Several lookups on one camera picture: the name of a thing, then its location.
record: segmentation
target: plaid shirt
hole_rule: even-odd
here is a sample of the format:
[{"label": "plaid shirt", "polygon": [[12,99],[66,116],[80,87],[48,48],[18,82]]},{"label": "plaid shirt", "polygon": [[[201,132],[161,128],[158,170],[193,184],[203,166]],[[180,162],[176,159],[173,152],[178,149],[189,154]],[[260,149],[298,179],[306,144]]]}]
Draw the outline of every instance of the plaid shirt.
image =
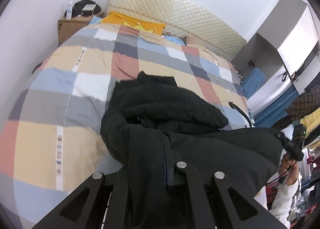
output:
[{"label": "plaid shirt", "polygon": [[292,103],[291,120],[300,120],[314,112],[320,104],[320,85],[311,88],[307,95],[300,95]]}]

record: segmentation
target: cream quilted headboard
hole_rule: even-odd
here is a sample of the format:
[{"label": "cream quilted headboard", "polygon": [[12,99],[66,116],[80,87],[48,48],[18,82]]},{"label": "cream quilted headboard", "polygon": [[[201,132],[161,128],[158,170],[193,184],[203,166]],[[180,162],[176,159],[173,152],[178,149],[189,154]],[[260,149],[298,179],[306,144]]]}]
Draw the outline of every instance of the cream quilted headboard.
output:
[{"label": "cream quilted headboard", "polygon": [[173,36],[197,36],[228,61],[234,59],[246,43],[219,17],[188,0],[110,0],[108,12],[110,10],[165,23],[164,32]]}]

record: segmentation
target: white sleeve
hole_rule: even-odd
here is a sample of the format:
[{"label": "white sleeve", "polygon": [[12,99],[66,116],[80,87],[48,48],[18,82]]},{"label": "white sleeve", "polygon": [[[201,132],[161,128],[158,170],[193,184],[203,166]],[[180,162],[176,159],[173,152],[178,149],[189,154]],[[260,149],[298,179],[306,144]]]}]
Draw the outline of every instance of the white sleeve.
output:
[{"label": "white sleeve", "polygon": [[290,222],[287,220],[289,215],[289,211],[292,204],[292,197],[298,190],[299,181],[297,181],[291,185],[278,188],[278,193],[276,198],[272,203],[272,208],[269,211],[275,218],[277,218],[282,224],[284,224],[287,228],[290,228]]}]

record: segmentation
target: triangular cutout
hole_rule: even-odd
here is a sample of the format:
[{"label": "triangular cutout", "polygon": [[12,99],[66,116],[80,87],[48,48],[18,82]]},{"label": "triangular cutout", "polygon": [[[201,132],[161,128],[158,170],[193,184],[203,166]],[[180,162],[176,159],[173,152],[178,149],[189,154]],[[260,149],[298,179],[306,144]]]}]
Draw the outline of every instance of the triangular cutout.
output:
[{"label": "triangular cutout", "polygon": [[67,206],[65,206],[60,215],[75,222],[78,220],[81,212],[83,210],[84,204],[87,201],[89,196],[90,189],[87,187],[85,188],[79,195],[77,195]]},{"label": "triangular cutout", "polygon": [[241,196],[233,187],[228,188],[228,193],[241,221],[245,221],[258,214],[258,210],[243,196]]}]

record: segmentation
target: checkered duvet cover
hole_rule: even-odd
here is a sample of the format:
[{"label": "checkered duvet cover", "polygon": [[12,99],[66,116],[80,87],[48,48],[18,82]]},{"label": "checkered duvet cover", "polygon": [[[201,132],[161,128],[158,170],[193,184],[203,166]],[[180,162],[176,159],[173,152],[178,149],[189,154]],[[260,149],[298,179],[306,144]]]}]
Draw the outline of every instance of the checkered duvet cover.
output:
[{"label": "checkered duvet cover", "polygon": [[117,80],[173,76],[218,107],[226,130],[246,121],[247,103],[231,63],[133,28],[89,25],[62,44],[19,96],[1,134],[0,203],[16,228],[29,229],[90,174],[120,168],[100,137]]}]

